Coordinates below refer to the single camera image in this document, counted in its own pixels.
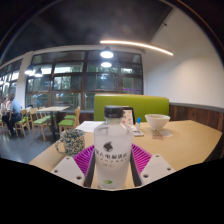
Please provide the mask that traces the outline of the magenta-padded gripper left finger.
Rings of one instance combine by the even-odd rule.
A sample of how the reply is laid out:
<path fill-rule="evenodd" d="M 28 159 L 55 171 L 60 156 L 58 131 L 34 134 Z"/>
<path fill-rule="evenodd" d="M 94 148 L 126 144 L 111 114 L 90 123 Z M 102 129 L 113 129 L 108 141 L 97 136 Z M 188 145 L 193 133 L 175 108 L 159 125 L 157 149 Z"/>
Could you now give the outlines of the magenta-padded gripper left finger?
<path fill-rule="evenodd" d="M 75 156 L 66 156 L 51 173 L 76 185 L 90 188 L 94 170 L 94 146 L 89 146 Z"/>

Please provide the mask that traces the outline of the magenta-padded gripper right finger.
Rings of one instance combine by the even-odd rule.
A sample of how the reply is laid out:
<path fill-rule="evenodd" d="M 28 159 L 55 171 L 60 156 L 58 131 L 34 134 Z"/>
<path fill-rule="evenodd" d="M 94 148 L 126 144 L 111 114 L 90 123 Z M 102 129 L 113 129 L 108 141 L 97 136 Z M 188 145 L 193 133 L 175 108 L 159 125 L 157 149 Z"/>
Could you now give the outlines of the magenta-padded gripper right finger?
<path fill-rule="evenodd" d="M 175 172 L 175 169 L 160 155 L 132 145 L 130 158 L 131 172 L 135 187 L 148 185 Z"/>

